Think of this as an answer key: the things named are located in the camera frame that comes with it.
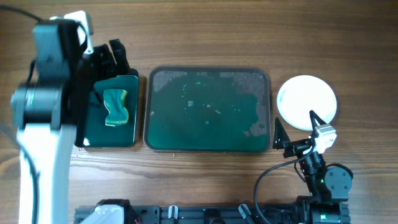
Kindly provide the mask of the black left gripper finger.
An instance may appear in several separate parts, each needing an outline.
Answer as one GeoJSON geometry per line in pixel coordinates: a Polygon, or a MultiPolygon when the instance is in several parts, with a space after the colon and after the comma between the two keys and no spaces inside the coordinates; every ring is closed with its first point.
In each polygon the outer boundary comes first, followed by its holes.
{"type": "Polygon", "coordinates": [[[109,41],[113,57],[111,59],[111,68],[118,75],[125,75],[130,71],[130,66],[127,61],[126,49],[119,39],[109,41]]]}
{"type": "Polygon", "coordinates": [[[106,44],[93,48],[93,68],[96,78],[113,78],[116,76],[116,63],[106,44]]]}

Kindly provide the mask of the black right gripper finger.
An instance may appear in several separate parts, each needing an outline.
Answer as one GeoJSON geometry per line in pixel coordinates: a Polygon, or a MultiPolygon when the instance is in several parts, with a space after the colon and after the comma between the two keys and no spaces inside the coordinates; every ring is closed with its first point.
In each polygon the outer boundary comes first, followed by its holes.
{"type": "Polygon", "coordinates": [[[290,145],[290,138],[287,135],[279,118],[274,120],[273,149],[285,149],[290,145]]]}
{"type": "Polygon", "coordinates": [[[319,115],[316,114],[316,112],[314,112],[314,110],[310,110],[309,111],[309,115],[310,115],[310,121],[312,124],[312,134],[315,134],[315,128],[319,125],[324,125],[326,124],[326,122],[324,122],[324,120],[322,120],[319,115]]]}

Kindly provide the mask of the white plate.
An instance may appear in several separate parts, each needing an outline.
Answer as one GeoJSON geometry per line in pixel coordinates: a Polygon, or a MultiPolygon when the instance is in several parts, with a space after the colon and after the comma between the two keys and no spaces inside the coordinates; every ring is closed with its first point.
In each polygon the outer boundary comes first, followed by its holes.
{"type": "Polygon", "coordinates": [[[326,123],[337,113],[337,98],[329,84],[311,75],[299,75],[287,80],[277,94],[277,109],[291,126],[311,131],[309,112],[313,110],[326,123]]]}

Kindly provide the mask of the green and yellow sponge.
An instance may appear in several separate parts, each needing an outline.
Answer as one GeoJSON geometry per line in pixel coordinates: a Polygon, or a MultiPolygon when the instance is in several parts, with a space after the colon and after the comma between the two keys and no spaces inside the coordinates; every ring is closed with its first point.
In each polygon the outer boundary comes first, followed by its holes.
{"type": "Polygon", "coordinates": [[[106,126],[120,126],[129,121],[129,112],[125,107],[127,91],[122,89],[106,89],[103,92],[104,106],[108,111],[105,118],[106,126]]]}

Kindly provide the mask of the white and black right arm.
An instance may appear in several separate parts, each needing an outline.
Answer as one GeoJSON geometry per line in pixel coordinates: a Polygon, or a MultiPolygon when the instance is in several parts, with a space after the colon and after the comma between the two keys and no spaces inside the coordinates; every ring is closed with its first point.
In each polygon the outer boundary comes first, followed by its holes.
{"type": "Polygon", "coordinates": [[[283,150],[309,194],[290,204],[241,204],[236,223],[349,223],[352,171],[327,164],[336,139],[328,118],[309,111],[309,137],[291,141],[271,116],[271,85],[259,68],[161,66],[149,75],[143,140],[159,152],[283,150]]]}

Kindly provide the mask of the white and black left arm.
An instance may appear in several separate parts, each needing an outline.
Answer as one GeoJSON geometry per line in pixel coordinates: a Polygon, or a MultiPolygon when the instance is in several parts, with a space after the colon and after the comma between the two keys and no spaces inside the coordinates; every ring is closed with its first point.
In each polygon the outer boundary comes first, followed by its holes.
{"type": "Polygon", "coordinates": [[[88,19],[39,20],[36,56],[25,82],[11,97],[20,149],[19,223],[67,223],[72,149],[86,113],[103,104],[94,89],[103,79],[88,19]]]}

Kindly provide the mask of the small black water tray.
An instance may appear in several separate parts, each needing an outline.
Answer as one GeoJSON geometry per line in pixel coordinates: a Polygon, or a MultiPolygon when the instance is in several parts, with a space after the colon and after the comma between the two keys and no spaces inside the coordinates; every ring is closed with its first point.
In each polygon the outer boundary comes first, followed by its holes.
{"type": "Polygon", "coordinates": [[[106,126],[108,111],[103,99],[97,100],[91,95],[83,122],[78,125],[76,147],[130,147],[136,138],[137,103],[139,94],[139,76],[130,72],[96,82],[96,90],[122,89],[127,91],[125,107],[129,112],[129,121],[120,126],[106,126]]]}

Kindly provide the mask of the large dark serving tray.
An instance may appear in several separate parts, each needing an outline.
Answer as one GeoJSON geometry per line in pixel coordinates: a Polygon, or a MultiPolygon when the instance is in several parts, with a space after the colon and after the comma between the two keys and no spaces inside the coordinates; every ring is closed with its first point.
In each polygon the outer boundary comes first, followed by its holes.
{"type": "Polygon", "coordinates": [[[260,68],[160,66],[148,77],[143,140],[158,152],[262,153],[270,100],[260,68]]]}

